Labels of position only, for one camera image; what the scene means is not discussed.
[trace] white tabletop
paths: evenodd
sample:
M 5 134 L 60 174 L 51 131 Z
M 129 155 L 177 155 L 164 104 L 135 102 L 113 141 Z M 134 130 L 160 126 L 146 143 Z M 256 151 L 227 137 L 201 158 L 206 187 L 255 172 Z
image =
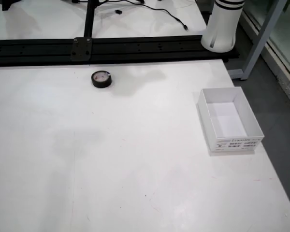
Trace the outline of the white tabletop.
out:
M 93 38 L 200 35 L 206 28 L 194 0 L 145 0 L 153 8 L 165 8 L 189 28 L 162 11 L 130 3 L 108 3 L 96 9 Z M 70 0 L 22 0 L 6 11 L 0 5 L 0 40 L 66 39 L 84 35 L 87 3 Z
M 0 232 L 290 231 L 262 145 L 207 149 L 196 96 L 231 86 L 216 60 L 0 69 Z

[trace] white cardboard box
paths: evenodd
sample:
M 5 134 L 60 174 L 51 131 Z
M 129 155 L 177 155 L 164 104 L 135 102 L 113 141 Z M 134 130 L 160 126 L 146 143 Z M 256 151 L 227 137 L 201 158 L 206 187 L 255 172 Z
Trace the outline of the white cardboard box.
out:
M 198 108 L 211 151 L 250 151 L 264 135 L 242 88 L 205 88 Z

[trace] black stripe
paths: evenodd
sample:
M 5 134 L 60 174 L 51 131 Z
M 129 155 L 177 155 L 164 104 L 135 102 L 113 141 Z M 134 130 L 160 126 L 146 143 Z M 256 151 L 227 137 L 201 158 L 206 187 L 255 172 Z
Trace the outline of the black stripe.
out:
M 223 5 L 220 5 L 217 1 L 215 1 L 215 4 L 217 6 L 219 6 L 220 8 L 222 9 L 225 9 L 225 10 L 231 10 L 231 11 L 235 11 L 235 10 L 239 10 L 241 8 L 243 8 L 243 6 L 239 6 L 239 7 L 228 7 L 228 6 L 223 6 Z
M 227 0 L 219 0 L 220 2 L 223 2 L 225 4 L 230 4 L 230 5 L 240 5 L 243 4 L 245 2 L 245 0 L 243 1 L 238 1 L 238 2 L 234 2 L 234 1 L 227 1 Z

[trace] glass window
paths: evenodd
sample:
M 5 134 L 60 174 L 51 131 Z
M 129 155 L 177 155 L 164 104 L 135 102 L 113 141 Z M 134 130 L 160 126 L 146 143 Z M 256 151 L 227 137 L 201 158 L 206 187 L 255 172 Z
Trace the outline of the glass window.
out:
M 274 0 L 247 0 L 244 10 L 250 19 L 260 28 L 268 14 Z M 290 68 L 290 0 L 287 1 L 284 11 L 279 17 L 270 36 L 270 45 Z

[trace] wire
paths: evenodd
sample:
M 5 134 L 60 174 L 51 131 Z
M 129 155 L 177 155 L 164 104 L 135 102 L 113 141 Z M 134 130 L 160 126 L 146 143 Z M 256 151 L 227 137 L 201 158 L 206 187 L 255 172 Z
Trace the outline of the wire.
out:
M 177 17 L 175 17 L 174 15 L 172 15 L 168 10 L 166 10 L 166 9 L 164 9 L 164 8 L 152 8 L 152 7 L 150 7 L 150 6 L 147 6 L 147 5 L 145 5 L 144 3 L 145 3 L 145 1 L 144 0 L 137 0 L 137 1 L 139 1 L 139 2 L 141 2 L 141 3 L 135 3 L 135 2 L 132 2 L 132 1 L 129 1 L 129 0 L 105 0 L 105 1 L 103 1 L 103 2 L 100 2 L 100 4 L 99 4 L 99 6 L 101 6 L 102 4 L 105 4 L 105 3 L 110 3 L 110 2 L 121 2 L 121 1 L 126 1 L 126 2 L 129 2 L 129 3 L 131 3 L 131 4 L 133 4 L 133 5 L 137 5 L 137 6 L 144 6 L 144 7 L 147 7 L 147 8 L 149 8 L 149 9 L 151 9 L 151 10 L 154 10 L 154 11 L 164 11 L 164 12 L 166 12 L 169 16 L 171 16 L 173 19 L 175 19 L 177 22 L 179 22 L 181 25 L 183 25 L 183 27 L 184 27 L 184 29 L 185 30 L 188 30 L 188 27 L 187 27 L 187 25 L 185 25 L 179 18 L 177 18 Z

